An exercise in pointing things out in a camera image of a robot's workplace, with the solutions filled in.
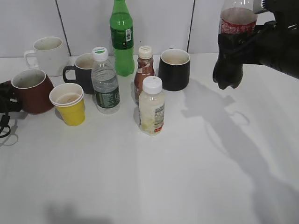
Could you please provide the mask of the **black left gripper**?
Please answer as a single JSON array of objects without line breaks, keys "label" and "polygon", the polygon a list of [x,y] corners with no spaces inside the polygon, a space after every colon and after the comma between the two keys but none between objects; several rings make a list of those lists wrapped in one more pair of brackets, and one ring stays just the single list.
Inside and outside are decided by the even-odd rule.
[{"label": "black left gripper", "polygon": [[0,84],[0,112],[20,112],[22,110],[22,102],[17,100],[11,81]]}]

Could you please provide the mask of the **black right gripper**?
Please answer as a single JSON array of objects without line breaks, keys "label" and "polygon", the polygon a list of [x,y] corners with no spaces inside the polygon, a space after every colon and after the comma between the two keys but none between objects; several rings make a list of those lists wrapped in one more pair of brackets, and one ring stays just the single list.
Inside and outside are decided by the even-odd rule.
[{"label": "black right gripper", "polygon": [[299,78],[299,2],[255,0],[253,12],[271,12],[275,20],[257,26],[252,35],[218,34],[217,61],[259,64]]}]

